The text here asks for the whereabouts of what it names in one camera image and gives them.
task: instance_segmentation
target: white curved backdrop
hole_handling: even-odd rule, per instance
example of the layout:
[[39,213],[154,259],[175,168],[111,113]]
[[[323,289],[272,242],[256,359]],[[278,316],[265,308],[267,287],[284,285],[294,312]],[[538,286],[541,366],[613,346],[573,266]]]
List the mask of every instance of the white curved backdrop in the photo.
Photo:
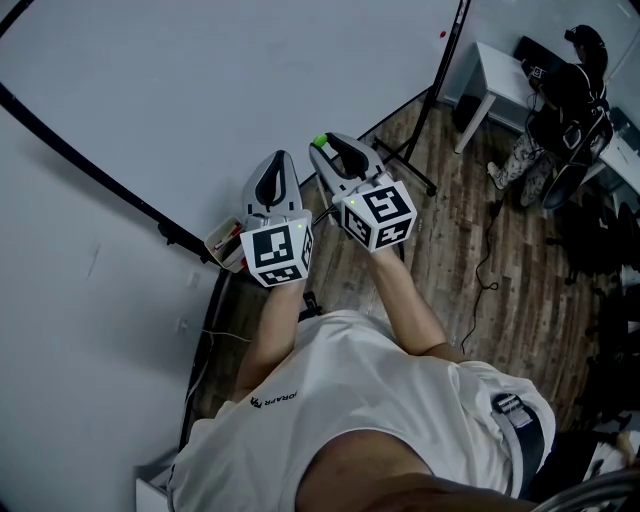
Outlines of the white curved backdrop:
[[0,80],[60,136],[204,238],[269,153],[359,136],[432,84],[458,0],[35,0]]

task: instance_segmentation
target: table leg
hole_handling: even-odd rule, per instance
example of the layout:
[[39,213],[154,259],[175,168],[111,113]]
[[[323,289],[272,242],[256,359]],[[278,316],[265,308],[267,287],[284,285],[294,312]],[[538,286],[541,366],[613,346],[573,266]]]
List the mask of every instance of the table leg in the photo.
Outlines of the table leg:
[[598,174],[605,167],[606,167],[606,165],[604,164],[604,162],[602,162],[601,160],[598,160],[595,164],[593,164],[591,167],[589,167],[589,170],[587,171],[587,174],[585,175],[584,179],[582,180],[581,185],[585,184],[587,181],[589,181],[591,178],[593,178],[596,174]]
[[493,105],[493,102],[495,101],[495,99],[496,97],[490,92],[487,92],[484,95],[484,99],[482,100],[482,103],[480,103],[478,110],[476,110],[476,113],[471,118],[471,122],[467,126],[467,129],[462,134],[462,138],[460,139],[460,141],[458,142],[458,145],[456,146],[456,149],[455,149],[456,153],[458,154],[462,153],[462,150],[467,145],[467,142],[469,142],[469,139],[471,139],[475,131],[478,129],[478,126],[480,126],[480,123],[484,119],[484,116],[486,116],[487,112],[489,112],[489,109],[491,108],[491,105]]

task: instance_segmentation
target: wooden floor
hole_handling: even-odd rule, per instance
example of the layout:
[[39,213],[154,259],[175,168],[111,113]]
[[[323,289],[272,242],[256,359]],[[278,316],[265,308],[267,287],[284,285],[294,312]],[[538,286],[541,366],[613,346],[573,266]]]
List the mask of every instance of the wooden floor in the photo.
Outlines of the wooden floor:
[[[399,145],[408,138],[419,110],[416,101],[376,134],[391,146]],[[457,137],[451,110],[433,109],[411,162],[438,186],[436,197],[428,197],[422,182],[403,167],[387,166],[403,180],[418,210],[413,235],[405,243],[406,265],[455,345],[472,327],[479,290],[474,271],[487,254],[488,208],[502,195],[486,177],[486,164],[503,162],[516,136],[485,121],[462,155],[453,152]],[[324,210],[315,180],[302,192],[305,207],[314,215]],[[596,351],[584,330],[595,323],[598,302],[592,293],[593,279],[580,275],[577,284],[565,285],[566,255],[560,247],[545,244],[556,230],[551,213],[538,206],[514,208],[506,198],[490,233],[491,257],[480,270],[484,282],[496,281],[499,289],[484,292],[476,330],[465,347],[474,359],[531,379],[551,403],[559,429],[566,429],[580,412],[573,401],[585,385],[586,358]],[[355,309],[386,318],[354,242],[328,220],[315,228],[315,240],[307,288],[324,310]],[[606,283],[599,278],[600,286]],[[258,320],[255,312],[266,295],[265,290],[234,280],[215,330],[250,338]],[[196,392],[195,417],[214,416],[229,396],[246,346],[216,337],[210,365]]]

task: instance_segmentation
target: shoulder strap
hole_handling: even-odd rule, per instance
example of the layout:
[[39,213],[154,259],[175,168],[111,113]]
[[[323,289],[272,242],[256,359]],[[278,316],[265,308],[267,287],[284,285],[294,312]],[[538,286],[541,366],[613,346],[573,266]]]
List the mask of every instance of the shoulder strap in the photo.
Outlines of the shoulder strap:
[[577,64],[574,64],[574,66],[577,67],[580,70],[580,72],[584,75],[585,79],[587,80],[587,86],[589,87],[589,96],[591,96],[592,100],[595,100],[591,92],[591,80],[589,80],[589,75],[587,75],[586,71],[582,69],[580,66],[578,66]]

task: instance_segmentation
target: strap buckle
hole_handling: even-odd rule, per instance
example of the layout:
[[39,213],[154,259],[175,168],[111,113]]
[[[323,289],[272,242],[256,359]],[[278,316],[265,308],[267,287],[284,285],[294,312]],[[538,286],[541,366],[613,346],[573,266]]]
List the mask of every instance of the strap buckle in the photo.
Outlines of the strap buckle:
[[503,395],[494,400],[493,407],[500,414],[504,414],[514,428],[522,428],[533,421],[518,395]]

